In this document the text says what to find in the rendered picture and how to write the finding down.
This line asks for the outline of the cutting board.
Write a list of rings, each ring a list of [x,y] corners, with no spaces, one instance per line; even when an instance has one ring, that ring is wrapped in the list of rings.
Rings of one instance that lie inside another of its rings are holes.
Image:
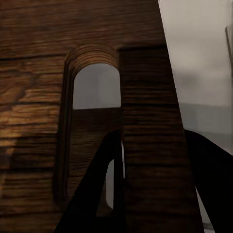
[[[94,64],[120,75],[127,233],[204,233],[158,0],[0,0],[0,233],[54,233]]]

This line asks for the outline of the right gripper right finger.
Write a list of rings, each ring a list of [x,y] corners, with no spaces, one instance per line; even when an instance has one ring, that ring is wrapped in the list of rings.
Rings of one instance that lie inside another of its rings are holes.
[[[215,233],[233,233],[233,155],[184,130],[195,187]]]

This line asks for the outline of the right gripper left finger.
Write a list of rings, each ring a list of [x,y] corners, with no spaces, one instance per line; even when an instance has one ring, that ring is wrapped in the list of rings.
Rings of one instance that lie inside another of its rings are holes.
[[[113,159],[113,215],[96,216],[109,162]],[[54,233],[127,233],[124,190],[121,134],[117,129],[103,138]]]

